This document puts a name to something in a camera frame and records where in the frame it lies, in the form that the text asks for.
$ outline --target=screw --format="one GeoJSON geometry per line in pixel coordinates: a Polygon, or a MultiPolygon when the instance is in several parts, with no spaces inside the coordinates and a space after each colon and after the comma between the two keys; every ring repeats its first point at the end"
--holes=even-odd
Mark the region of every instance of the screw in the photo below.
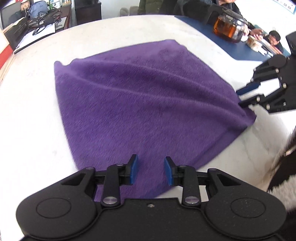
{"type": "Polygon", "coordinates": [[[105,197],[103,199],[103,203],[108,204],[108,205],[115,204],[115,203],[117,203],[117,198],[112,197],[112,196],[105,197]]]}
{"type": "Polygon", "coordinates": [[[188,203],[188,204],[196,204],[199,201],[200,201],[199,198],[197,198],[195,196],[189,196],[189,197],[185,198],[185,203],[188,203]]]}

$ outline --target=marble surface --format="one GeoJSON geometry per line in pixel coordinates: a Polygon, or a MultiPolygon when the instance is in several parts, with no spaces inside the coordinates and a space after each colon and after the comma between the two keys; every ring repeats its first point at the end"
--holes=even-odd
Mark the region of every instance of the marble surface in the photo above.
{"type": "MultiPolygon", "coordinates": [[[[0,86],[0,230],[3,241],[22,238],[15,218],[27,196],[74,173],[54,85],[55,61],[128,45],[175,39],[208,64],[234,89],[249,82],[259,62],[236,61],[200,32],[173,16],[112,18],[56,33],[16,54],[0,86]]],[[[261,86],[266,92],[276,84],[261,86]]],[[[295,111],[269,115],[256,106],[257,120],[214,160],[221,169],[252,185],[262,184],[273,159],[295,127],[295,111]]],[[[175,188],[162,196],[180,196],[175,188]]]]}

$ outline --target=black robotic gripper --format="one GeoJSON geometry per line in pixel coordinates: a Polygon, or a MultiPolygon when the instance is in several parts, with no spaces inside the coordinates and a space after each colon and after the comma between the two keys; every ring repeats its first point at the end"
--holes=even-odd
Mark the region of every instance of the black robotic gripper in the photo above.
{"type": "Polygon", "coordinates": [[[286,211],[274,196],[223,171],[176,166],[164,161],[169,185],[182,186],[183,196],[166,199],[125,199],[120,186],[136,179],[138,156],[106,171],[87,167],[27,197],[16,217],[22,241],[227,241],[281,238],[286,211]],[[94,201],[103,184],[100,202],[94,201]],[[201,202],[199,185],[208,202],[201,202]]]}

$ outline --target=towel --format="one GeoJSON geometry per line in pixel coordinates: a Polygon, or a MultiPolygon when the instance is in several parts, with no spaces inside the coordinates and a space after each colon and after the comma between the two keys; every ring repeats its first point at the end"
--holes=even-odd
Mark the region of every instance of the towel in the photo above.
{"type": "MultiPolygon", "coordinates": [[[[111,50],[54,64],[61,117],[78,169],[139,156],[122,198],[169,189],[164,158],[200,168],[255,121],[233,88],[174,40],[111,50]]],[[[102,187],[96,199],[100,198],[102,187]]]]}

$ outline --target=computer monitor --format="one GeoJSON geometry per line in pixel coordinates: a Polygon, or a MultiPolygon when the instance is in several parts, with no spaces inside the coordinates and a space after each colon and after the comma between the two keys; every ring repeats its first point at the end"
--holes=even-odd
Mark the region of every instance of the computer monitor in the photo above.
{"type": "Polygon", "coordinates": [[[13,3],[0,10],[3,29],[22,18],[20,2],[13,3]]]}

